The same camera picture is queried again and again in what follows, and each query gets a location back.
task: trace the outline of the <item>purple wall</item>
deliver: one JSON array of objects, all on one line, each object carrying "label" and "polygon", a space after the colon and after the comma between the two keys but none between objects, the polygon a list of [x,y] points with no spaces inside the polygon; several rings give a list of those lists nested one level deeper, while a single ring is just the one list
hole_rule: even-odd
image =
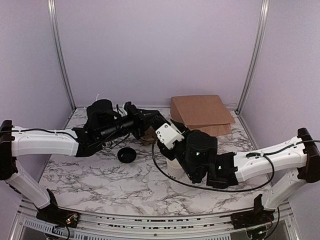
[{"label": "purple wall", "polygon": [[77,106],[97,94],[145,106],[192,94],[238,103],[260,10],[257,0],[56,0]]},{"label": "purple wall", "polygon": [[[259,148],[308,128],[320,139],[320,2],[271,1],[253,83],[243,110]],[[289,199],[303,240],[319,239],[320,183]]]},{"label": "purple wall", "polygon": [[[51,33],[47,2],[0,1],[0,122],[62,128],[71,113]],[[39,179],[48,156],[19,158]],[[0,182],[0,239],[8,239],[20,195]]]}]

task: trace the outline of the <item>marble tabletop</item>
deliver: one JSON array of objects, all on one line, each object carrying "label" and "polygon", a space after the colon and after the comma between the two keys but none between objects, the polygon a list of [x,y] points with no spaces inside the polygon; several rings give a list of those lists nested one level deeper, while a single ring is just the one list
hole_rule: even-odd
[{"label": "marble tabletop", "polygon": [[[169,108],[158,108],[170,118]],[[232,124],[232,134],[218,137],[218,153],[251,151],[239,119]],[[82,127],[86,110],[78,108],[67,128]],[[123,147],[134,148],[137,158],[125,164],[117,159]],[[166,170],[166,159],[156,150],[159,166]],[[230,190],[257,187],[267,181],[266,175],[251,178]],[[181,181],[191,183],[187,176]],[[163,176],[153,164],[151,146],[144,146],[130,136],[113,149],[105,147],[91,157],[52,155],[40,180],[52,190],[59,206],[78,211],[131,216],[183,216],[228,212],[253,207],[254,198],[270,188],[259,191],[224,193],[190,188]]]}]

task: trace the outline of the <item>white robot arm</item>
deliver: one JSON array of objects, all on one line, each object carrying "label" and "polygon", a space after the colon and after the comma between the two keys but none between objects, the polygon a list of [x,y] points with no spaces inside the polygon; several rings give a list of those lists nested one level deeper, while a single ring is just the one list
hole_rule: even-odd
[{"label": "white robot arm", "polygon": [[192,183],[200,183],[206,176],[207,186],[219,190],[259,175],[288,169],[270,190],[255,198],[253,210],[231,215],[235,229],[273,220],[273,213],[284,200],[303,185],[320,180],[320,154],[315,145],[319,141],[313,140],[306,128],[274,146],[254,152],[218,155],[216,137],[198,130],[190,131],[182,124],[172,122],[173,125],[158,121],[157,125],[161,127],[156,131],[157,145],[169,160],[178,160]]},{"label": "white robot arm", "polygon": [[136,108],[131,102],[123,107],[125,114],[113,110],[110,100],[101,99],[87,107],[83,127],[67,130],[27,129],[5,120],[0,126],[0,180],[30,199],[38,209],[37,218],[51,223],[78,224],[77,212],[58,207],[54,194],[41,187],[22,167],[17,157],[33,154],[59,154],[90,157],[106,142],[132,134],[139,139],[159,115],[157,110]]}]

